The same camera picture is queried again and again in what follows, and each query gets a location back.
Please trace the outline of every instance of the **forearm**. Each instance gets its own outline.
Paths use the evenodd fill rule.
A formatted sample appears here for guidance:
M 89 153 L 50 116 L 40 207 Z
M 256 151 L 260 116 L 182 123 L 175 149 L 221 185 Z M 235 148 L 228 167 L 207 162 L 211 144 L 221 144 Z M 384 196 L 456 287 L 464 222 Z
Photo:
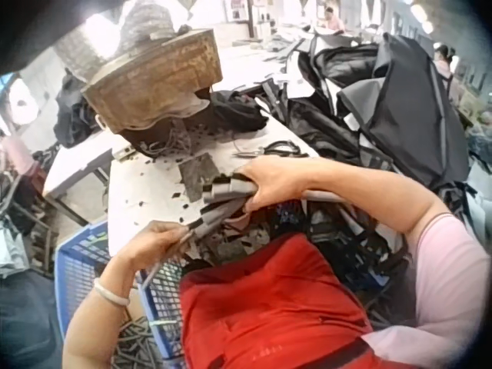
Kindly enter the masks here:
M 130 261 L 116 256 L 108 263 L 100 283 L 113 294 L 128 298 L 134 278 Z M 124 312 L 124 307 L 92 289 L 68 326 L 63 367 L 109 367 Z
M 307 188 L 331 191 L 366 211 L 379 222 L 404 233 L 416 244 L 427 223 L 449 212 L 424 186 L 388 171 L 311 159 Z

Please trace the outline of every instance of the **white table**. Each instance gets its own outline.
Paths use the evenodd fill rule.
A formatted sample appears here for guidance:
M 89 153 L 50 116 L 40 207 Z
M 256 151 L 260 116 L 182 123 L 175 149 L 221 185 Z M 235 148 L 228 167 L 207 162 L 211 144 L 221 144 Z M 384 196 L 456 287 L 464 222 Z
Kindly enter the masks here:
M 90 173 L 94 173 L 103 183 L 108 183 L 108 176 L 100 167 L 111 163 L 114 141 L 115 135 L 110 131 L 102 131 L 73 148 L 61 148 L 46 178 L 43 197 L 81 226 L 88 222 L 59 198 Z
M 238 152 L 230 132 L 211 137 L 202 135 L 198 139 L 190 133 L 191 140 L 198 143 L 198 150 L 192 156 L 174 154 L 157 159 L 155 163 L 142 154 L 135 154 L 132 160 L 113 161 L 108 199 L 108 239 L 109 254 L 114 256 L 149 221 L 176 221 L 182 218 L 183 224 L 200 217 L 203 200 L 189 203 L 184 194 L 181 173 L 176 159 L 184 162 L 190 157 L 209 153 L 221 173 L 231 173 L 248 162 L 247 159 L 234 158 Z M 304 143 L 293 132 L 274 118 L 261 131 L 249 134 L 234 134 L 235 144 L 242 151 L 253 151 L 279 140 L 291 140 L 302 152 L 318 156 L 316 151 Z M 181 196 L 172 198 L 179 192 Z

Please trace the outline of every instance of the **left hand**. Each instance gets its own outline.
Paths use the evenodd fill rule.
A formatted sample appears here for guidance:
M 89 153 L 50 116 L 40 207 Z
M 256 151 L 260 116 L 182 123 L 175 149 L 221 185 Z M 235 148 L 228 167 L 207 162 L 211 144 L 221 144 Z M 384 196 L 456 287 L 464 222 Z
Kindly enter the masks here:
M 139 271 L 171 258 L 168 251 L 188 233 L 188 227 L 166 221 L 151 221 L 138 232 L 119 252 L 118 256 L 130 261 L 132 269 Z

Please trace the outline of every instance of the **right hand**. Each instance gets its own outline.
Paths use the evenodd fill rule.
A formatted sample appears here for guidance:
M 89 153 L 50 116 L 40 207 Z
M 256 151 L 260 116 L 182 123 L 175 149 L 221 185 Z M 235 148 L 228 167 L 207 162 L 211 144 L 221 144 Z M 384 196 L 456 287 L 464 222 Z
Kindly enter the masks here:
M 312 158 L 280 158 L 265 155 L 238 169 L 258 185 L 258 192 L 244 206 L 251 213 L 268 205 L 301 198 L 308 189 Z

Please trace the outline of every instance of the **red shirt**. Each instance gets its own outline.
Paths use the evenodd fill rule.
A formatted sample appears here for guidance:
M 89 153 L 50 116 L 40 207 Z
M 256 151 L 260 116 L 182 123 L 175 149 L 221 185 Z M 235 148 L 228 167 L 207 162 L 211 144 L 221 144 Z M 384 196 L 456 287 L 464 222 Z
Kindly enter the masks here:
M 372 332 L 357 298 L 303 234 L 242 261 L 192 272 L 180 292 L 192 369 L 310 367 Z M 367 345 L 356 358 L 365 363 L 358 367 L 388 367 Z

